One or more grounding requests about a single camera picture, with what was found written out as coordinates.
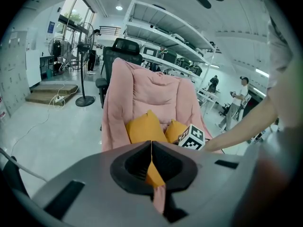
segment blue sign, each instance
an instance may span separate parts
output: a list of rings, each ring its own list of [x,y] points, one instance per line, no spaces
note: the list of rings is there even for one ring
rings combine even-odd
[[[55,27],[55,23],[54,22],[52,22],[52,21],[50,21],[49,22],[49,25],[48,25],[48,29],[47,29],[47,32],[48,33],[53,33],[53,28]]]

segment pink fabric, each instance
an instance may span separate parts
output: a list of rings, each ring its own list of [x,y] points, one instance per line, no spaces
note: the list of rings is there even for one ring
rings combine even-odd
[[[171,120],[193,124],[212,139],[189,79],[152,72],[117,58],[104,101],[102,151],[130,144],[125,125],[151,109],[165,131]]]

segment fan base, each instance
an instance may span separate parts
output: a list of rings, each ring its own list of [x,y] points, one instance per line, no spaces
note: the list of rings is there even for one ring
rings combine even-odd
[[[84,97],[79,97],[77,100],[76,100],[76,105],[78,107],[86,107],[86,106],[89,106],[91,104],[93,104],[95,102],[95,97],[93,96],[85,96]]]

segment black and white cube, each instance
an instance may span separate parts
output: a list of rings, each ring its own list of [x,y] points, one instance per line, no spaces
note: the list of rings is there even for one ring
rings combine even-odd
[[[205,134],[202,130],[191,124],[183,132],[178,145],[189,149],[200,150],[205,145]]]

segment stairs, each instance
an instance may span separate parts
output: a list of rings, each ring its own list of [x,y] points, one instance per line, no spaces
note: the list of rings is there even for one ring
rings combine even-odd
[[[53,84],[53,85],[39,85],[33,89],[33,92],[28,95],[25,100],[27,102],[32,103],[39,103],[39,104],[49,104],[52,98],[58,93],[58,90],[62,88],[63,84]],[[66,96],[64,98],[65,103],[67,103],[74,95],[76,95],[76,91],[78,89],[77,85],[65,85],[64,88],[62,88],[59,91],[60,96]],[[64,101],[60,101],[57,103],[53,103],[53,100],[51,101],[51,105],[58,105],[63,106]]]

